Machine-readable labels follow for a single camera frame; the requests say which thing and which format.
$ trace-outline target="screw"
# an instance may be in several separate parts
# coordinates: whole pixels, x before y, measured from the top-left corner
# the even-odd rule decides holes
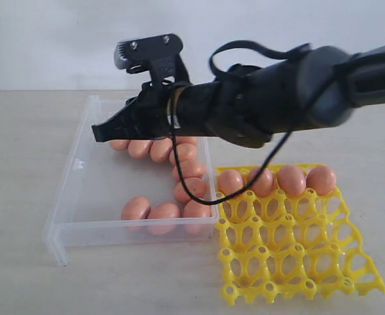
[[[131,49],[133,49],[134,51],[137,49],[137,42],[136,41],[132,41],[129,46],[131,47]]]

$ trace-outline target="plastic box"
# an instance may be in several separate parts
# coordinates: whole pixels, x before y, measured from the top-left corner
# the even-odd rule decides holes
[[[139,195],[152,207],[173,201],[176,182],[170,163],[154,163],[150,157],[135,160],[127,152],[113,151],[109,143],[97,143],[91,125],[102,122],[124,107],[125,100],[89,97],[74,143],[68,156],[55,203],[43,230],[43,242],[57,266],[66,266],[66,247],[152,242],[209,240],[218,221],[217,207],[208,218],[120,220],[123,206]],[[210,189],[206,198],[215,198],[215,182],[206,138],[200,138],[198,159],[208,170]],[[147,226],[176,225],[169,234],[155,236]],[[185,226],[199,226],[190,234]]]

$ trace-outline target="egg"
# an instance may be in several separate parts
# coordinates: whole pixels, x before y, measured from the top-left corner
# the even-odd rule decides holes
[[[203,198],[207,193],[208,182],[203,178],[186,178],[185,184],[189,191],[197,198]],[[191,200],[190,196],[185,192],[181,182],[179,182],[173,189],[173,196],[176,201],[181,203],[187,203]]]
[[[143,159],[149,153],[151,146],[151,140],[131,140],[128,145],[128,154],[133,159]]]
[[[227,169],[217,179],[217,186],[227,196],[244,187],[244,179],[238,171]]]
[[[189,159],[196,159],[198,152],[197,147],[191,143],[182,143],[177,145],[178,159],[180,162],[187,161]],[[172,165],[175,165],[175,154],[173,150],[169,155],[169,161]]]
[[[146,197],[137,196],[129,200],[121,212],[121,220],[141,220],[150,213],[150,202]],[[130,230],[138,230],[140,226],[128,226]]]
[[[320,196],[327,195],[336,188],[337,178],[333,169],[321,165],[313,168],[306,177],[306,186]]]
[[[181,162],[179,166],[181,166],[181,172],[184,179],[188,179],[190,177],[201,178],[207,173],[206,166],[195,159],[188,159],[187,161]],[[172,169],[172,177],[177,182],[180,181],[176,165]]]
[[[296,165],[285,165],[277,173],[277,183],[289,196],[299,196],[306,189],[305,173]]]
[[[172,151],[172,140],[165,138],[162,140],[153,141],[150,148],[150,158],[153,162],[162,163],[168,160]]]
[[[183,218],[207,218],[211,215],[210,206],[202,205],[201,203],[195,202],[194,200],[189,201],[182,214]],[[208,227],[205,224],[186,224],[184,225],[185,230],[189,234],[197,235],[205,231]]]
[[[181,210],[176,204],[172,202],[165,202],[152,209],[147,219],[176,219],[180,216]],[[147,230],[154,235],[164,235],[172,232],[175,227],[176,225],[174,224],[149,225],[147,226]]]
[[[196,136],[177,136],[177,144],[181,143],[191,143],[195,146],[198,144],[198,139]]]
[[[125,151],[128,149],[129,140],[111,140],[109,145],[115,151]]]
[[[259,170],[259,167],[253,168],[248,175],[248,181],[251,181],[253,178],[255,178]],[[258,197],[263,198],[270,195],[275,189],[273,173],[269,169],[265,169],[260,177],[258,177],[254,185],[251,186],[251,189]]]

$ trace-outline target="white wall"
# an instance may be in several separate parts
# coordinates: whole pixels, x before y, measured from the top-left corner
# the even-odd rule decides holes
[[[195,83],[209,55],[234,39],[286,50],[331,44],[353,53],[385,44],[385,0],[0,0],[0,90],[138,89],[114,68],[115,44],[173,32]],[[219,65],[267,64],[250,52]]]

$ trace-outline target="black cable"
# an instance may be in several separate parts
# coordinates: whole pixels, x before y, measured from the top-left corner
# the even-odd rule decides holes
[[[340,75],[348,75],[350,72],[362,67],[367,66],[371,64],[378,64],[381,62],[385,62],[385,53],[384,54],[377,54],[377,55],[370,55],[370,56],[364,56],[360,59],[351,60],[348,62],[348,64],[341,64],[338,65],[338,68],[340,69]],[[303,110],[300,112],[300,115],[297,117],[297,119],[294,121],[294,123],[291,124],[287,132],[284,134],[282,139],[277,143],[277,145],[274,147],[274,149],[270,152],[270,154],[266,157],[265,161],[263,162],[262,166],[260,167],[259,171],[257,172],[256,176],[248,182],[247,185],[242,187],[240,190],[237,190],[236,192],[225,196],[223,198],[212,200],[212,201],[206,201],[202,200],[196,196],[194,196],[191,191],[189,190],[187,184],[185,183],[184,176],[181,171],[181,166],[179,162],[179,157],[177,153],[176,148],[176,135],[175,135],[175,125],[173,123],[174,120],[174,109],[175,109],[175,89],[176,84],[171,83],[171,91],[170,91],[170,131],[172,134],[172,144],[173,144],[173,154],[175,158],[175,166],[177,167],[177,172],[179,175],[179,178],[181,180],[181,185],[184,188],[184,191],[187,193],[187,195],[194,200],[197,203],[201,203],[202,205],[217,205],[219,203],[222,203],[224,201],[231,200],[241,194],[243,194],[245,191],[249,190],[252,185],[258,180],[258,178],[261,176],[261,174],[264,172],[264,170],[269,165],[270,161],[275,157],[277,152],[282,148],[282,146],[286,143],[286,141],[290,138],[292,133],[294,132],[294,129],[306,118],[306,114],[310,111],[312,106],[318,101],[318,99],[322,96],[322,94],[337,80],[337,74],[333,73],[331,74],[327,80],[321,84],[315,92],[312,94],[311,98],[306,102]]]

